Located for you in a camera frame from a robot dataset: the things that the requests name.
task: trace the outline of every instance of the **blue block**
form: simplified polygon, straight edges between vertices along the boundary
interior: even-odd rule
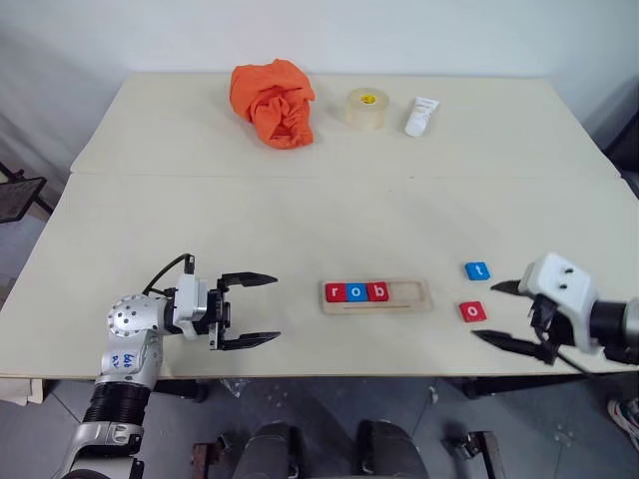
[[[348,282],[346,284],[346,300],[348,302],[368,301],[366,285],[363,282]]]
[[[486,281],[490,278],[488,266],[483,261],[467,262],[464,268],[471,281]]]

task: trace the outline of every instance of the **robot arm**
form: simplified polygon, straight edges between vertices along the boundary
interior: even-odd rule
[[[184,262],[175,288],[160,291],[155,282],[171,267]],[[124,296],[107,313],[109,338],[102,356],[91,403],[67,448],[55,477],[63,479],[139,479],[144,464],[140,450],[145,408],[162,366],[163,337],[186,339],[209,335],[210,349],[254,347],[279,332],[242,334],[226,339],[231,307],[225,302],[229,286],[257,286],[277,281],[254,272],[223,274],[217,287],[194,276],[195,258],[183,254],[169,263],[140,294]]]
[[[590,274],[558,254],[530,264],[522,280],[504,281],[492,289],[533,299],[530,325],[540,343],[499,331],[473,331],[491,344],[547,364],[562,357],[561,345],[589,354],[603,348],[612,361],[639,364],[639,297],[627,303],[600,300]]]

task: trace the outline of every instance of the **table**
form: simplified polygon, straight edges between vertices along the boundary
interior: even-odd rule
[[[210,111],[196,108],[195,87],[185,89],[184,98],[177,93],[187,84],[215,86],[223,77],[133,76],[74,164],[60,204],[0,311],[0,375],[94,377],[113,301],[140,290],[185,251],[196,256],[197,276],[211,283],[234,270],[277,276],[276,284],[236,287],[229,299],[236,333],[280,330],[282,336],[230,352],[208,351],[203,337],[168,337],[162,378],[572,372],[505,353],[470,334],[473,327],[490,327],[532,338],[530,301],[489,291],[491,282],[468,281],[463,264],[484,260],[498,281],[521,277],[529,262],[555,250],[591,271],[605,298],[627,300],[639,290],[634,196],[542,81],[453,79],[455,88],[446,90],[444,79],[382,78],[386,83],[380,77],[312,81],[318,93],[333,91],[332,81],[340,91],[364,80],[383,86],[392,99],[404,93],[406,99],[414,93],[441,99],[445,93],[428,136],[414,140],[395,127],[354,132],[318,102],[318,142],[276,152],[251,140],[251,130],[221,110],[222,90],[212,88]],[[139,85],[145,79],[147,89]],[[440,96],[417,92],[420,80],[438,85]],[[150,115],[145,130],[141,105],[152,108],[154,95],[147,101],[131,91],[144,97],[156,83],[170,87],[155,89],[156,110],[164,116]],[[397,87],[410,85],[409,92]],[[471,125],[473,108],[464,115],[463,102],[454,103],[456,115],[446,112],[454,91],[475,98],[474,104],[493,92],[493,111],[502,113],[514,98],[523,104],[532,97],[532,118],[505,122],[487,115]],[[504,96],[512,101],[499,101]],[[539,103],[555,112],[554,129],[536,109]],[[218,129],[211,128],[212,119],[221,121]],[[464,141],[453,141],[455,129]],[[502,139],[504,129],[519,140]],[[492,155],[477,150],[473,139]],[[179,158],[176,143],[190,146]],[[448,161],[441,157],[446,143]],[[539,163],[530,161],[529,149],[548,143],[563,154],[549,149]],[[358,145],[367,157],[355,154]],[[513,154],[517,145],[526,147],[520,155]],[[320,282],[358,276],[423,277],[434,308],[421,314],[321,313]],[[168,275],[161,286],[175,278]],[[481,300],[488,321],[463,323],[456,306],[466,300]],[[566,352],[594,371],[626,369],[601,356]]]

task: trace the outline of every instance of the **red block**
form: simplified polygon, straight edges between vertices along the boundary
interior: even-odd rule
[[[367,283],[366,292],[369,301],[388,301],[388,286],[383,281]]]
[[[477,322],[486,320],[486,311],[479,301],[463,302],[459,305],[459,311],[464,322]]]
[[[346,283],[328,282],[324,293],[328,302],[346,302]]]

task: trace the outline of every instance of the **white wall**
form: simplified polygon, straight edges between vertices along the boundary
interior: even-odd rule
[[[0,0],[0,155],[60,189],[131,70],[544,76],[605,146],[637,108],[638,0]]]

